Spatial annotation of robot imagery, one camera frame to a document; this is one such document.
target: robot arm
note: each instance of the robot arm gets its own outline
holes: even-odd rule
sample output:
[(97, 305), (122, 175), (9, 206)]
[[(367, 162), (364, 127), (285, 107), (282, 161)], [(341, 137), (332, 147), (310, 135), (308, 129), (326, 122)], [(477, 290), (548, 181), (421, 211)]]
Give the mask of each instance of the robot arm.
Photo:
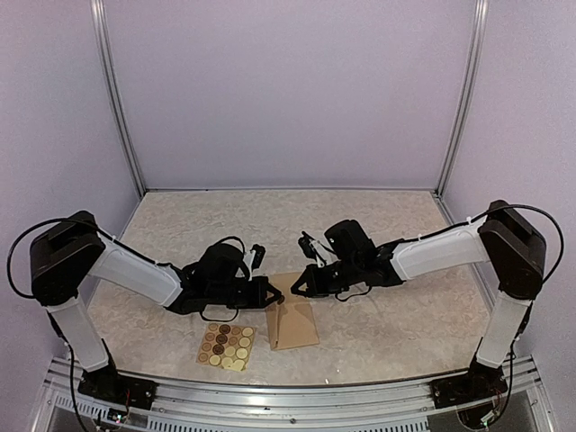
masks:
[[(489, 397), (496, 390), (506, 391), (501, 366), (542, 289), (546, 251), (544, 237), (517, 211), (496, 201), (483, 217), (380, 247), (355, 220), (336, 224), (326, 231), (326, 238), (338, 261), (323, 267), (308, 265), (292, 293), (338, 297), (352, 284), (395, 286), (436, 270), (490, 261), (499, 278), (499, 294), (466, 376), (468, 381), (439, 380), (433, 393), (436, 406), (443, 408)], [(307, 248), (302, 249), (308, 257)]]
[(265, 254), (254, 245), (248, 253), (224, 240), (208, 247), (196, 263), (182, 269), (159, 264), (105, 236), (87, 211), (70, 216), (31, 243), (31, 288), (52, 326), (74, 349), (85, 370), (78, 390), (97, 399), (149, 409), (156, 385), (122, 376), (95, 330), (78, 295), (91, 275), (148, 297), (178, 314), (204, 311), (208, 304), (229, 309), (263, 309), (282, 298), (267, 277), (253, 276)]

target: round wooden disc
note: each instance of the round wooden disc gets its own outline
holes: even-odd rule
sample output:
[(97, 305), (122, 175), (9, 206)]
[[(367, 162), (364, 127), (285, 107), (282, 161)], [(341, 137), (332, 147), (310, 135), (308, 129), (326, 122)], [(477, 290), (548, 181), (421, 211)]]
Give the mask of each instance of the round wooden disc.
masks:
[(250, 346), (250, 339), (248, 339), (247, 337), (243, 337), (240, 341), (240, 346), (243, 348), (249, 347)]

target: aluminum frame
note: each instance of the aluminum frame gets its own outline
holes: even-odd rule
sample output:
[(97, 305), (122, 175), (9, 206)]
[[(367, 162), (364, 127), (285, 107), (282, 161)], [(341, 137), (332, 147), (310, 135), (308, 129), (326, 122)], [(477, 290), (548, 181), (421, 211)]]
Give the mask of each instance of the aluminum frame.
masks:
[(124, 109), (122, 107), (122, 100), (120, 98), (116, 75), (114, 74), (112, 50), (110, 47), (110, 38), (108, 37), (108, 27), (106, 25), (104, 0), (90, 0), (90, 5), (92, 9), (92, 19), (94, 21), (96, 42), (98, 44), (98, 53), (102, 63), (104, 82), (106, 83), (106, 89), (108, 91), (112, 115), (120, 137), (122, 151), (126, 157), (126, 162), (128, 163), (130, 177), (134, 183), (139, 198), (142, 199), (147, 189), (138, 162), (138, 157), (136, 156), (136, 151), (132, 145), (130, 133), (128, 131), (128, 124), (126, 123), (126, 117), (124, 116)]
[(474, 85), (476, 83), (476, 75), (478, 66), (480, 65), (480, 56), (482, 53), (482, 42), (484, 40), (484, 31), (486, 29), (486, 18), (488, 15), (488, 2), (489, 0), (476, 0), (476, 9), (474, 12), (474, 24), (472, 27), (472, 40), (470, 43), (470, 50), (468, 52), (468, 61), (466, 62), (466, 72), (464, 75), (464, 82), (462, 92), (460, 93), (460, 100), (456, 110), (456, 118), (452, 127), (450, 135), (450, 143), (445, 155), (444, 164), (440, 172), (440, 178), (436, 187), (436, 193), (440, 198), (444, 196), (448, 186), (448, 180), (454, 169), (456, 155), (462, 141), (464, 133), (464, 126), (466, 118), (470, 111), (470, 104), (472, 102)]
[[(56, 408), (72, 411), (69, 393), (68, 360), (54, 358), (36, 402), (36, 415), (31, 432), (48, 432)], [(158, 383), (157, 397), (151, 411), (131, 409), (130, 417), (142, 431), (212, 430), (244, 432), (248, 430), (284, 430), (321, 432), (330, 430), (428, 430), (428, 417), (455, 407), (435, 409), (429, 383), (439, 376), (396, 382), (376, 382), (339, 386), (262, 387), (216, 384), (169, 379), (143, 373), (125, 374), (144, 377)], [(75, 364), (77, 386), (82, 369)], [(509, 376), (509, 363), (504, 365)], [(527, 392), (540, 432), (554, 432), (554, 419), (548, 415), (549, 405), (532, 357), (514, 363), (513, 393)], [(119, 406), (107, 404), (76, 393), (83, 415), (96, 417), (97, 412)], [(471, 407), (475, 402), (458, 407)]]

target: white backdrop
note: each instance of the white backdrop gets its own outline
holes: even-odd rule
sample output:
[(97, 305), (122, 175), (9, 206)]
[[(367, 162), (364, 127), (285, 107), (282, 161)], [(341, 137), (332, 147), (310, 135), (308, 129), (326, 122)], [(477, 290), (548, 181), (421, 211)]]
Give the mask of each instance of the white backdrop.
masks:
[(107, 1), (147, 187), (435, 187), (474, 5)]

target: metal base rail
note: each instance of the metal base rail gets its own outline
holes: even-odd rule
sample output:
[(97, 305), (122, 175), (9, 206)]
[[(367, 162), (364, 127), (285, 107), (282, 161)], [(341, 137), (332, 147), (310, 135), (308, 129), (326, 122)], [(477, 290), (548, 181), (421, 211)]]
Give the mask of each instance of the metal base rail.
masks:
[[(69, 361), (55, 358), (38, 398), (37, 415), (31, 431), (46, 432), (55, 408), (72, 411), (69, 392)], [(249, 430), (291, 430), (336, 432), (420, 432), (427, 431), (428, 417), (454, 411), (455, 407), (435, 409), (429, 383), (445, 373), (397, 382), (380, 382), (318, 387), (261, 387), (237, 384), (191, 382), (150, 376), (124, 374), (156, 381), (157, 397), (151, 411), (131, 409), (126, 429), (163, 432), (245, 432)], [(82, 370), (75, 364), (75, 384)], [(509, 374), (508, 364), (504, 367)], [(546, 416), (545, 394), (532, 357), (514, 363), (513, 392), (531, 392), (540, 400), (533, 409), (539, 430), (552, 432)], [(80, 411), (96, 419), (105, 418), (109, 409), (120, 406), (87, 398), (76, 393)], [(459, 410), (478, 404), (458, 407)]]

